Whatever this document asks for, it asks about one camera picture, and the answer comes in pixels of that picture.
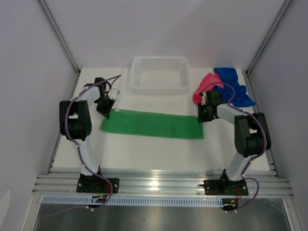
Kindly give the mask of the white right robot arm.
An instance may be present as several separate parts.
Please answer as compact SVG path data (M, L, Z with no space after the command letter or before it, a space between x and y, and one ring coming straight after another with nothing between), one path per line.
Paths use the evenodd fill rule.
M218 90L200 93L198 122L223 119L234 125L236 154L224 170L225 179L220 181L220 190L231 194L237 189L237 182L244 178L251 163L271 147L266 117L263 113L250 113L222 100Z

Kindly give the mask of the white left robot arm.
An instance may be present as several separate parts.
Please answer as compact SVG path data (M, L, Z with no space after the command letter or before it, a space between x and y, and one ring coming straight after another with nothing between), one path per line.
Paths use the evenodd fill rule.
M93 192L104 188L100 165L94 156L90 142L92 122L90 107L96 104L96 111L108 119L119 91L113 89L113 83L120 75L104 79L95 78L93 83L84 85L82 91L68 101L59 103L59 127L61 135L73 145L81 164L81 175L92 176L87 186Z

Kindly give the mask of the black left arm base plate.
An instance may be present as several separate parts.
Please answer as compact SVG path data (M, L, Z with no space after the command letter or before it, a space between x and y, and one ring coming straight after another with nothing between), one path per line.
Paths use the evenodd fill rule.
M76 192L77 193L110 193L110 184L97 176L86 176L80 174Z

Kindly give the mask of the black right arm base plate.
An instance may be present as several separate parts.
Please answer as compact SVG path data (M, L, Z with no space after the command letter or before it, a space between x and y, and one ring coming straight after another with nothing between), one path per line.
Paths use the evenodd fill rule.
M244 179L232 181L224 169L218 180L204 180L200 187L204 188L205 195L248 196L248 187Z

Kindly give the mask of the green microfiber towel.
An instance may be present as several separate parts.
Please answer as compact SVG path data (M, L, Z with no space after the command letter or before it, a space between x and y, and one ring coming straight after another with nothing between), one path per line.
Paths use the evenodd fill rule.
M107 133L158 138L202 140L203 125L196 116L113 109L100 130Z

